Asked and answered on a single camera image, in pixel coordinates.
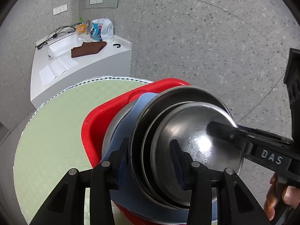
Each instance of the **folded cloth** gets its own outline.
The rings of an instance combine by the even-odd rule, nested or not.
[[[106,46],[105,41],[84,42],[82,46],[71,49],[71,57],[77,58],[86,55],[97,54]]]

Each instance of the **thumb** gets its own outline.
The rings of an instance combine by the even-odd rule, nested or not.
[[[296,209],[300,202],[300,189],[293,186],[286,187],[282,193],[282,199],[284,203]]]

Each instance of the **green tablecloth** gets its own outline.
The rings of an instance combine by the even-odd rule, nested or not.
[[[87,80],[59,93],[37,110],[21,135],[13,171],[16,195],[27,223],[70,168],[91,168],[81,141],[81,126],[89,112],[147,83],[127,77]],[[89,224],[89,190],[85,224]]]

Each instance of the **metal screw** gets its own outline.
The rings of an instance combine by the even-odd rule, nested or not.
[[[74,168],[72,168],[72,169],[69,170],[69,174],[70,174],[70,175],[74,175],[74,174],[76,174],[76,173],[77,173],[77,170],[74,169]]]
[[[109,165],[110,165],[109,161],[104,161],[101,163],[101,166],[103,166],[103,167],[108,167]]]
[[[200,167],[200,163],[199,162],[192,162],[192,167]]]
[[[226,168],[226,173],[228,173],[228,174],[234,174],[234,171],[233,171],[233,169],[231,169],[231,168]]]

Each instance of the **finger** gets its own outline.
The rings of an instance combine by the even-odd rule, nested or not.
[[[272,185],[267,193],[266,203],[268,205],[268,209],[274,208],[276,202],[277,198],[275,196],[275,185]]]
[[[282,193],[282,199],[284,203],[296,209],[300,202],[300,189],[293,186],[286,187]]]
[[[271,180],[270,180],[270,184],[271,184],[271,185],[275,184],[275,183],[276,183],[276,180],[277,180],[277,175],[276,175],[276,173],[274,173],[273,177],[272,177]]]
[[[265,214],[267,215],[267,218],[270,221],[272,221],[275,216],[275,209],[274,208],[269,209],[267,202],[265,202],[263,210],[264,210]]]

